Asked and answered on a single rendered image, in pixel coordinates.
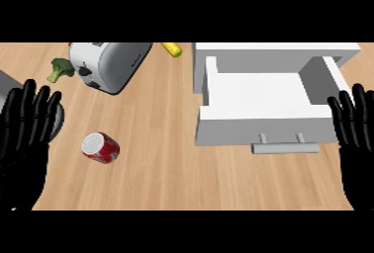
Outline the green broccoli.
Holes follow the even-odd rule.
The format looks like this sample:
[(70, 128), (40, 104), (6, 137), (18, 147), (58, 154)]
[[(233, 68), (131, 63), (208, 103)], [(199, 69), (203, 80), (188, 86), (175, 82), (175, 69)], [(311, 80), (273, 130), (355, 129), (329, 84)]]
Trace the green broccoli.
[(57, 83), (60, 78), (66, 75), (72, 77), (74, 75), (74, 68), (70, 61), (66, 58), (55, 58), (52, 61), (54, 72), (48, 77), (52, 83)]

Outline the white drawer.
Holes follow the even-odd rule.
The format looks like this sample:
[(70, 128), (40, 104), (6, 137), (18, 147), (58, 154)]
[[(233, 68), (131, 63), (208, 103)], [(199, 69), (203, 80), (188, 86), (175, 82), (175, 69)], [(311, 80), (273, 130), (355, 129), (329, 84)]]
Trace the white drawer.
[(199, 109), (196, 144), (249, 145), (268, 140), (336, 141), (327, 98), (348, 88), (330, 56), (315, 56), (295, 73), (222, 73), (218, 59), (205, 64), (205, 105)]

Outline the white cabinet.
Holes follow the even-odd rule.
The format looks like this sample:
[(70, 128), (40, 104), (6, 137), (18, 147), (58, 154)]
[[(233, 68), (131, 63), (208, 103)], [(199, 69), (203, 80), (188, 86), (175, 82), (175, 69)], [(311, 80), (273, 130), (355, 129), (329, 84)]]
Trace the white cabinet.
[(193, 91), (202, 92), (205, 63), (216, 57), (224, 73), (295, 73), (315, 56), (330, 56), (338, 66), (360, 52), (357, 42), (194, 42)]

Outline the red can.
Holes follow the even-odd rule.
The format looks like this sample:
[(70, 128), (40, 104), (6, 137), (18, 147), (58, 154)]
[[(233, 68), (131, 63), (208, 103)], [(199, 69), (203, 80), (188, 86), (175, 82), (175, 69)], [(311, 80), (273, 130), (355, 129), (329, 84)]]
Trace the red can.
[(89, 159), (108, 164), (119, 157), (120, 145), (104, 132), (94, 132), (82, 142), (82, 153)]

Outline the silver toaster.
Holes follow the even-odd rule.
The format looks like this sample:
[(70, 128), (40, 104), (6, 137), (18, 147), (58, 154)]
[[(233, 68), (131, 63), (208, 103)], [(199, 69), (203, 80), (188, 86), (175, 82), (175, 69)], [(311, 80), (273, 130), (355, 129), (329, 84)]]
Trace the silver toaster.
[(117, 95), (151, 48), (150, 42), (73, 42), (69, 59), (86, 86)]

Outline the yellow corn cob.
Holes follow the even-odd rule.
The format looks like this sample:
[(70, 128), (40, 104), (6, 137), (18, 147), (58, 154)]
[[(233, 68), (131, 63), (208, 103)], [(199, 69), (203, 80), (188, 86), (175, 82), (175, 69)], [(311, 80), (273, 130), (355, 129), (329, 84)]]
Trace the yellow corn cob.
[(182, 48), (175, 42), (163, 42), (163, 47), (174, 57), (179, 57), (182, 55)]

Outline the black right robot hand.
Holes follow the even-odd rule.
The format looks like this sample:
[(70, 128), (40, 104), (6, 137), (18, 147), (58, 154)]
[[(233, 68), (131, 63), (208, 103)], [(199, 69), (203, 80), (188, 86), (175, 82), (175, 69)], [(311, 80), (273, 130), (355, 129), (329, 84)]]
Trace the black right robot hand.
[(352, 95), (329, 97), (339, 142), (342, 184), (357, 211), (374, 211), (374, 91), (352, 86)]

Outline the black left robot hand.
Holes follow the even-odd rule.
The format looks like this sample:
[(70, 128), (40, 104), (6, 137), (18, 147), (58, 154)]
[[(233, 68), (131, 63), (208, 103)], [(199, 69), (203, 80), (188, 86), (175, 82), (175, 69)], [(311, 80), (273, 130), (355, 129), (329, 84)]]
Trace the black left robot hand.
[(0, 211), (30, 211), (42, 196), (63, 92), (35, 79), (9, 91), (0, 112)]

